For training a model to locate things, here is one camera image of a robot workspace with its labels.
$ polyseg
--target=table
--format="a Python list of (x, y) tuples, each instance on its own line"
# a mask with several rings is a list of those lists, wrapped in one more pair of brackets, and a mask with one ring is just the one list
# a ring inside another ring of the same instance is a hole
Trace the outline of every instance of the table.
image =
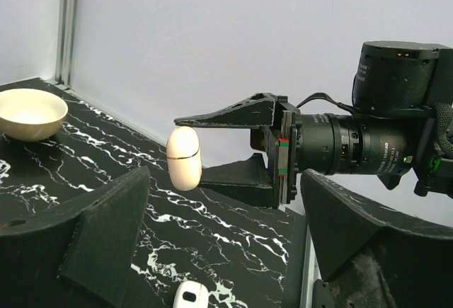
[(137, 168), (151, 171), (149, 202), (130, 268), (124, 308), (171, 307), (184, 280), (210, 291), (211, 307), (298, 307), (306, 220), (218, 193), (178, 192), (165, 148), (41, 79), (0, 86), (62, 97), (69, 114), (50, 139), (0, 139), (0, 224), (92, 191)]

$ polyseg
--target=bowl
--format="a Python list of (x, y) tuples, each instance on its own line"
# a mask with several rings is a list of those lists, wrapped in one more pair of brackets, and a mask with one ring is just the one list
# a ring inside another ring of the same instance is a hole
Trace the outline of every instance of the bowl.
[(23, 142), (53, 136), (67, 113), (66, 102), (50, 92), (35, 89), (0, 92), (0, 130)]

